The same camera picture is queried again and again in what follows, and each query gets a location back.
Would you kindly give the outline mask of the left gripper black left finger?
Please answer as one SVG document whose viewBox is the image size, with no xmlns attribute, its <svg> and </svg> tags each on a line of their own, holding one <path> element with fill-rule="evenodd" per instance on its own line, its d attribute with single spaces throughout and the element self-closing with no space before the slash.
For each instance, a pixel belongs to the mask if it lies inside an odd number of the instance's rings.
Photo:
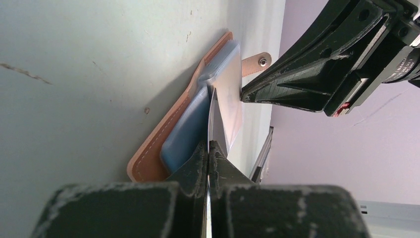
<svg viewBox="0 0 420 238">
<path fill-rule="evenodd" d="M 208 147 L 165 181 L 71 184 L 46 203 L 33 238 L 199 238 Z"/>
</svg>

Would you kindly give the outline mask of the brown leather card holder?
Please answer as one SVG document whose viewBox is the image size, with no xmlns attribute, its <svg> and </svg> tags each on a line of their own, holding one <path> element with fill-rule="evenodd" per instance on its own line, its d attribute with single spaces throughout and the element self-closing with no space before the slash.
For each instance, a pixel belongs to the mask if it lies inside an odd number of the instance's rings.
<svg viewBox="0 0 420 238">
<path fill-rule="evenodd" d="M 239 42 L 226 32 L 200 60 L 184 92 L 130 159 L 129 178 L 166 180 L 191 159 L 199 143 L 208 144 L 213 128 L 228 153 L 242 125 L 242 79 L 271 64 L 267 52 L 242 58 Z"/>
</svg>

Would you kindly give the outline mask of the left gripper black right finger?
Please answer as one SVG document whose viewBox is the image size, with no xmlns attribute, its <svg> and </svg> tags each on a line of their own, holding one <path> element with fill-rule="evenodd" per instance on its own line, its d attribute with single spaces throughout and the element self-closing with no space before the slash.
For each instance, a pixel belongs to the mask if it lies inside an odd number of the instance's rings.
<svg viewBox="0 0 420 238">
<path fill-rule="evenodd" d="M 209 144 L 214 238 L 368 238 L 351 194 L 334 185 L 263 185 Z"/>
</svg>

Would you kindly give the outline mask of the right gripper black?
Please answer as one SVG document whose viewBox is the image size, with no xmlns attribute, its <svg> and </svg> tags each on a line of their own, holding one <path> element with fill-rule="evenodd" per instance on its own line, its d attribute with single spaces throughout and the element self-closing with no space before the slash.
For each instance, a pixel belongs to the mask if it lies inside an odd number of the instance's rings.
<svg viewBox="0 0 420 238">
<path fill-rule="evenodd" d="M 244 103 L 339 117 L 380 84 L 420 85 L 420 3 L 330 0 L 297 42 L 242 88 Z"/>
</svg>

